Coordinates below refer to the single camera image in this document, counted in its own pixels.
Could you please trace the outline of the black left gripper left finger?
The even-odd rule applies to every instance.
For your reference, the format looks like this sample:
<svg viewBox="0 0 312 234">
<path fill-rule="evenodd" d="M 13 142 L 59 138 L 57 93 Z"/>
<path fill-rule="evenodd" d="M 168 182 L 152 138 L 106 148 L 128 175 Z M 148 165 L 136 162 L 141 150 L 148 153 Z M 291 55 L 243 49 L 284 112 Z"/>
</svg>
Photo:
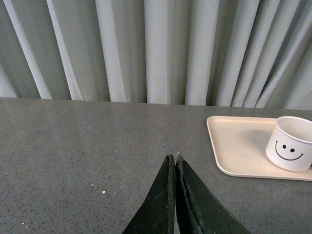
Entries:
<svg viewBox="0 0 312 234">
<path fill-rule="evenodd" d="M 175 225 L 176 168 L 166 155 L 152 186 L 124 234 L 172 234 Z"/>
</svg>

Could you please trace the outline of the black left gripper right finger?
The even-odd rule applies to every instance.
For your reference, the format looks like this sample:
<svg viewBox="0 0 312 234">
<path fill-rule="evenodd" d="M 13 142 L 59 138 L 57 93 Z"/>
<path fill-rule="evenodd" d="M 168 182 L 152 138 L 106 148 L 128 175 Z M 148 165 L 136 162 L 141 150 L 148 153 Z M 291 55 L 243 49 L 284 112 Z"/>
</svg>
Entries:
<svg viewBox="0 0 312 234">
<path fill-rule="evenodd" d="M 177 156 L 176 216 L 181 234 L 248 234 L 182 155 Z"/>
</svg>

